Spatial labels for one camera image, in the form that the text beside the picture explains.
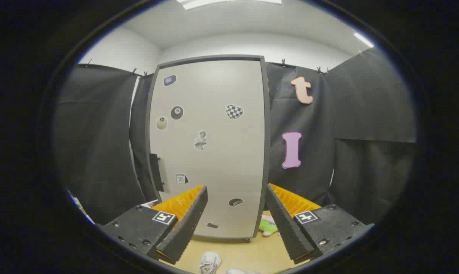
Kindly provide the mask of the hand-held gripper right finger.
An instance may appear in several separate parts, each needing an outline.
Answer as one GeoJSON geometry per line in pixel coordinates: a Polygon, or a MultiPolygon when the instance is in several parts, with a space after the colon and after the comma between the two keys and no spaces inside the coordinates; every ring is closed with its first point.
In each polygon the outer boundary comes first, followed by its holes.
{"type": "Polygon", "coordinates": [[[336,204],[319,206],[280,186],[266,186],[266,205],[295,264],[344,248],[373,223],[358,220],[336,204]]]}

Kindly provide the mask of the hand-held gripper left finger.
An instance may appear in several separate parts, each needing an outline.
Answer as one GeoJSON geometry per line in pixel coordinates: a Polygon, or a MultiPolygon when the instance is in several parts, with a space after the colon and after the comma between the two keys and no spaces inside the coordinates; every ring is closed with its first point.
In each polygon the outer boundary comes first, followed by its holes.
{"type": "Polygon", "coordinates": [[[207,205],[200,185],[153,207],[137,205],[99,229],[133,253],[175,264],[186,250],[207,205]]]}

